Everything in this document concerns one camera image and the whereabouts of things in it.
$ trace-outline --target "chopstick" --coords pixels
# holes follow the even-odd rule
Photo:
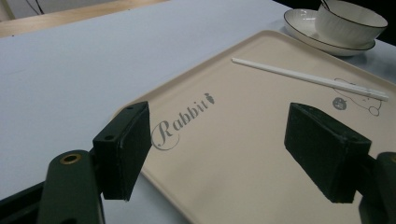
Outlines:
[[[280,74],[280,75],[283,75],[286,77],[294,77],[294,78],[297,78],[297,79],[300,79],[303,81],[316,83],[316,84],[319,84],[322,86],[335,88],[335,89],[341,90],[341,91],[353,92],[353,93],[356,93],[359,95],[368,96],[368,97],[375,98],[375,99],[381,100],[381,101],[387,101],[389,99],[389,97],[382,91],[371,90],[371,89],[368,89],[365,87],[352,85],[352,84],[348,84],[348,83],[343,83],[343,82],[327,79],[324,77],[316,77],[316,76],[312,76],[312,75],[308,75],[308,74],[304,74],[304,73],[300,73],[300,72],[290,71],[287,69],[278,68],[278,67],[274,67],[274,66],[262,64],[262,63],[254,63],[254,62],[250,62],[250,61],[246,61],[246,60],[242,60],[242,59],[232,58],[232,61],[233,61],[233,63],[239,63],[239,64],[242,64],[245,66],[261,69],[261,70],[264,70],[267,72],[277,73],[277,74]]]

